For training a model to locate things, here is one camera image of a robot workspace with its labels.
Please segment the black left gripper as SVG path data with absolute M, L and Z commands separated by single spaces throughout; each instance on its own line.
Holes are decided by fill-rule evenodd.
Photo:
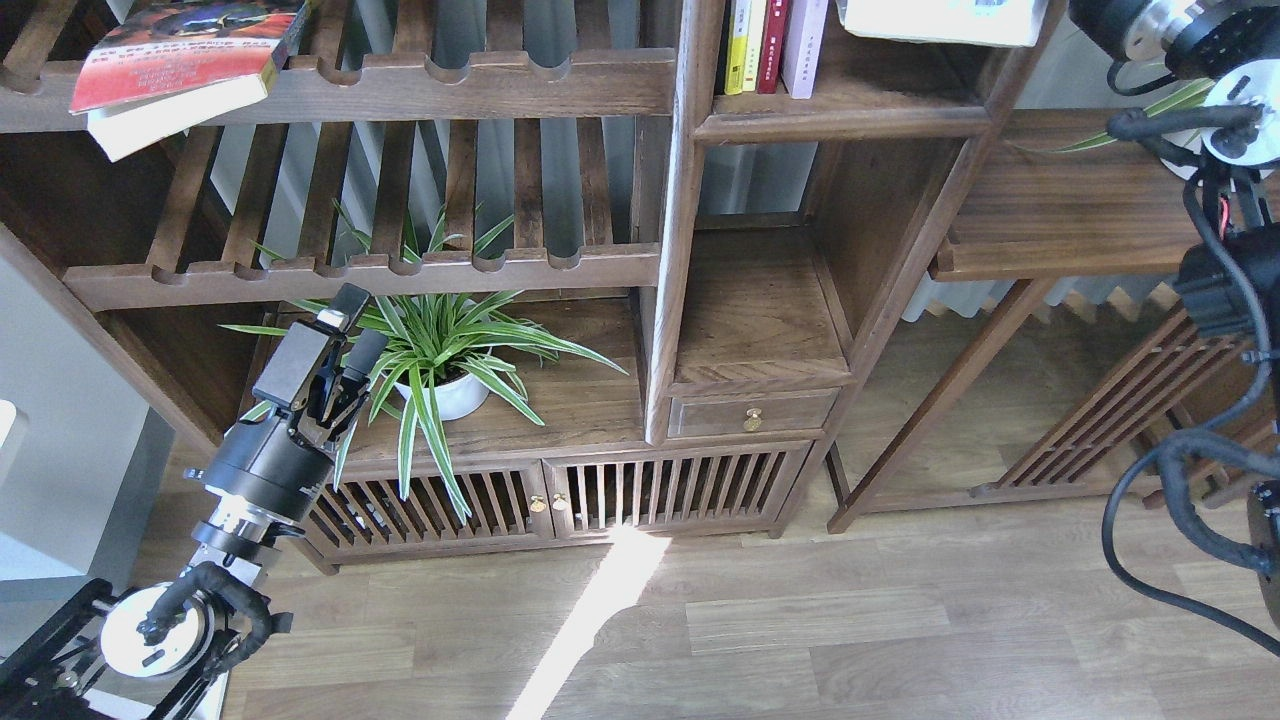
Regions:
M 340 366 L 342 350 L 370 300 L 366 290 L 343 284 L 314 322 L 294 323 L 252 388 L 268 405 L 266 414 L 237 421 L 207 468 L 187 470 L 187 478 L 221 496 L 212 524 L 239 518 L 270 527 L 306 516 L 333 471 L 333 446 L 355 421 L 389 340 L 364 331 Z

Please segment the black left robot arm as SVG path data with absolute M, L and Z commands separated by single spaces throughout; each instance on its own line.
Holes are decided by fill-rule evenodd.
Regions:
M 3 662 L 5 719 L 104 719 L 87 692 L 109 669 L 173 680 L 146 717 L 186 719 L 219 676 L 291 629 L 292 614 L 273 612 L 257 584 L 279 557 L 276 542 L 303 534 L 369 396 L 387 338 L 365 331 L 347 348 L 369 302 L 366 290 L 346 284 L 287 331 L 252 389 L 264 415 L 237 421 L 195 471 L 219 503 L 193 529 L 186 570 L 122 596 L 102 579 L 84 584 Z

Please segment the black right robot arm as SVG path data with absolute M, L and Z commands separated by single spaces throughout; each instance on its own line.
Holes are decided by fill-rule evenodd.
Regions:
M 1121 475 L 1103 511 L 1103 555 L 1112 573 L 1140 594 L 1197 614 L 1276 653 L 1276 638 L 1257 626 L 1133 577 L 1117 560 L 1114 525 L 1135 477 L 1156 466 L 1167 514 L 1180 533 L 1204 553 L 1253 571 L 1268 614 L 1277 615 L 1277 455 L 1217 433 L 1266 389 L 1277 388 L 1277 222 L 1262 191 L 1263 170 L 1277 167 L 1277 4 L 1073 1 L 1069 15 L 1115 67 L 1158 58 L 1170 79 L 1212 82 L 1198 106 L 1129 109 L 1108 120 L 1107 132 L 1190 170 L 1181 201 L 1199 243 L 1181 260 L 1174 288 L 1202 336 L 1249 334 L 1254 341 L 1245 355 L 1254 379 L 1244 395 L 1201 425 L 1172 432 Z M 1248 542 L 1220 536 L 1199 518 L 1188 475 L 1194 459 L 1258 477 L 1247 493 Z

